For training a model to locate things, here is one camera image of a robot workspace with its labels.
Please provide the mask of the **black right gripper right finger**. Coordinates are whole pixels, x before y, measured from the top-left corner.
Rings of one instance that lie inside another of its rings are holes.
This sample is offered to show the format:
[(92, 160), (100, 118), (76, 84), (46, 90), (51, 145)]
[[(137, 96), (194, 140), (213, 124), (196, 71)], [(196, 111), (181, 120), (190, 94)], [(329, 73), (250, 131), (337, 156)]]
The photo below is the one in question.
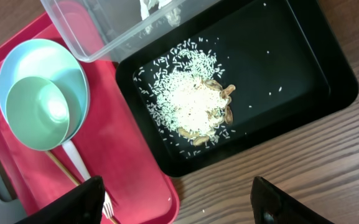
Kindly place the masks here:
[(255, 224), (333, 224), (260, 176), (250, 200)]

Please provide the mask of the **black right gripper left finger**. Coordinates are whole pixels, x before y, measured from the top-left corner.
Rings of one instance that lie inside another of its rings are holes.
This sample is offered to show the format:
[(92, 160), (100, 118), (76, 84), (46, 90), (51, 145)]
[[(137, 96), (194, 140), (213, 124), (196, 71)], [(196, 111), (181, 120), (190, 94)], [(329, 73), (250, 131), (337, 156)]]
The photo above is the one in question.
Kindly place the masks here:
[(105, 186), (95, 176), (16, 224), (100, 224)]

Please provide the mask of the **mint green bowl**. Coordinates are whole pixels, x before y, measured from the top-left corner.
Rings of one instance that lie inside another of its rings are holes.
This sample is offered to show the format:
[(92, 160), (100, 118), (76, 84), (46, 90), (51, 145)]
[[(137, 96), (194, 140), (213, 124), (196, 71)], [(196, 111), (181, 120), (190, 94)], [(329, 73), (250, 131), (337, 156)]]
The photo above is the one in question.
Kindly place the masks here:
[(70, 127), (67, 101), (56, 84), (42, 77), (25, 77), (10, 88), (6, 119), (25, 146), (48, 151), (60, 145)]

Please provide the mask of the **rice and nut scraps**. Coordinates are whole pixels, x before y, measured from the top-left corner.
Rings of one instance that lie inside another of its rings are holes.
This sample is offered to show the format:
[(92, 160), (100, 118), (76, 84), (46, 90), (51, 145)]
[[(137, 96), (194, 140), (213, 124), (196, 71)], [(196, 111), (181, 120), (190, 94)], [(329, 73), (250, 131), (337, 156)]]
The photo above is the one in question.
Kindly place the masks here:
[(190, 159), (234, 134), (229, 105), (234, 85), (224, 84), (219, 38), (193, 37), (137, 68), (134, 83), (169, 152)]

